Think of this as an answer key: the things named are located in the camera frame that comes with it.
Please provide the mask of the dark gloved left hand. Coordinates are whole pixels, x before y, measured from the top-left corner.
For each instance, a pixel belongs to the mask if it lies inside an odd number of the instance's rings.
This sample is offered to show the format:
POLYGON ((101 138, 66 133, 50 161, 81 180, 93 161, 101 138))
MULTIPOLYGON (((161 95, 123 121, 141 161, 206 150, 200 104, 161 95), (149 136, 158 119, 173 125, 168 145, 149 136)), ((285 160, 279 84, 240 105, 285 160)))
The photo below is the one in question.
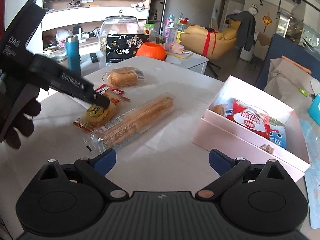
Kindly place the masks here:
POLYGON ((34 132, 33 117, 38 116, 41 111, 41 104, 36 100, 37 96, 33 97, 16 115, 4 136, 4 142, 15 150, 21 147, 19 133, 29 137, 34 132))

